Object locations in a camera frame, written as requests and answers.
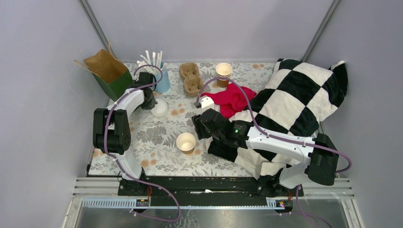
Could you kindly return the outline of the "brown paper coffee cup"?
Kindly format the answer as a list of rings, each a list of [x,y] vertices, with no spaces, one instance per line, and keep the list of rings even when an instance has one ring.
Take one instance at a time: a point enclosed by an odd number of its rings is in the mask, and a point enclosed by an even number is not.
[[[183,154],[191,154],[194,151],[196,139],[191,133],[182,133],[176,139],[176,146]]]

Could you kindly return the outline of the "white plastic cup lid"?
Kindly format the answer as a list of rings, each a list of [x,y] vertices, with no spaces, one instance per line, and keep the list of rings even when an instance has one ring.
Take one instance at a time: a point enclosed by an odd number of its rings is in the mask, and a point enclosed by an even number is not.
[[[164,117],[168,113],[168,104],[162,99],[156,99],[157,104],[151,109],[151,114],[154,117]]]

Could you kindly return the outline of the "brown cardboard cup carrier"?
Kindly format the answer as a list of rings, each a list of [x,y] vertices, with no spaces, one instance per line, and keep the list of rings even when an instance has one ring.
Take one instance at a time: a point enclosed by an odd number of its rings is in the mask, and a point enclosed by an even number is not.
[[[204,86],[200,76],[198,65],[193,62],[183,63],[179,67],[179,73],[183,79],[183,86],[187,96],[195,97]]]

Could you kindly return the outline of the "stack of brown paper cups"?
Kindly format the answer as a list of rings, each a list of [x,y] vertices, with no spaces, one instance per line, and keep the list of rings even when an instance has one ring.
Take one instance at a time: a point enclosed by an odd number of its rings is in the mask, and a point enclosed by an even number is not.
[[[215,67],[216,76],[230,78],[233,72],[233,68],[229,63],[219,63]],[[225,88],[228,86],[229,81],[226,79],[217,79],[217,85],[221,88]]]

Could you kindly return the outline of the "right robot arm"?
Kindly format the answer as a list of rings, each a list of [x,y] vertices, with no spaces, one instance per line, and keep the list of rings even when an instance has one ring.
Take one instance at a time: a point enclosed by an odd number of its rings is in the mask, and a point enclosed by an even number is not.
[[[332,186],[335,182],[338,154],[329,137],[297,137],[259,128],[242,120],[229,121],[219,112],[208,109],[192,117],[198,139],[213,137],[231,148],[257,149],[285,155],[298,161],[284,168],[272,183],[273,191],[286,195],[296,186],[314,182]]]

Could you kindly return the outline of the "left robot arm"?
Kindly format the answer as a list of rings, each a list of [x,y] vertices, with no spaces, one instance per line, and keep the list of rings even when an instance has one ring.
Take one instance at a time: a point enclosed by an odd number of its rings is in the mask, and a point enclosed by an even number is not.
[[[141,72],[139,79],[116,102],[94,111],[93,146],[112,157],[122,177],[131,180],[129,189],[135,195],[144,194],[147,183],[140,178],[143,173],[141,165],[127,151],[131,145],[129,116],[138,108],[151,110],[158,104],[150,86],[154,82],[154,75]]]

